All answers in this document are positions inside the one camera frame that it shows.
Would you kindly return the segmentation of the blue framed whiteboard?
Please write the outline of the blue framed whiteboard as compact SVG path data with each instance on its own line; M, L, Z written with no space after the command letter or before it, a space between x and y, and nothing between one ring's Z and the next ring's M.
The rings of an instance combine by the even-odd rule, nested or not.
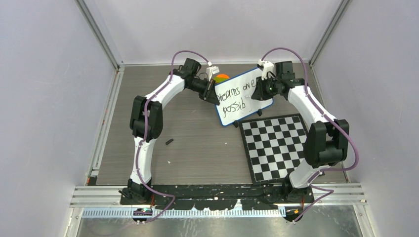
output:
M220 102L216 105L216 110L221 125L233 124L234 121L241 120L273 104L273 99L258 101L251 98L256 88L256 78L261 74L262 71L259 68L254 68L215 86Z

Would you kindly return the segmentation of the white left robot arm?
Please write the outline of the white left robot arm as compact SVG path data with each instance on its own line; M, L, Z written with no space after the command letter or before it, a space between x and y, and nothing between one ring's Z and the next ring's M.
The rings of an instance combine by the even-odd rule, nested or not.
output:
M205 79L199 77L201 64L187 58L177 69L172 69L165 81L146 96L136 96L133 101L129 127L135 142L133 170L122 194L139 204L151 200L151 163L156 140L164 127L163 109L171 99L185 89L198 93L200 99L214 105L220 102L215 94L212 76L219 68L208 62Z

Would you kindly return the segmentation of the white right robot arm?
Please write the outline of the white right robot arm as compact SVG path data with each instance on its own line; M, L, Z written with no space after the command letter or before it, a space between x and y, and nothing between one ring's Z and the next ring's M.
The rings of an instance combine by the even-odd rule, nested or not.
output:
M287 202L296 202L311 182L325 169L346 160L348 153L349 123L336 119L314 97L303 78L296 78L291 61L272 63L259 60L261 76L251 98L265 101L275 95L283 96L301 114L310 126L303 145L304 161L287 175L281 194Z

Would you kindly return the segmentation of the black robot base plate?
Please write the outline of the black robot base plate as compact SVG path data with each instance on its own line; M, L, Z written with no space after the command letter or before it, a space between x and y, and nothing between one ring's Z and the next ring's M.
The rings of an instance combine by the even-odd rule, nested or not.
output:
M311 189L285 194L281 185L152 185L154 192L141 186L125 187L119 192L122 205L150 205L157 210L271 210L279 204L302 207L314 201Z

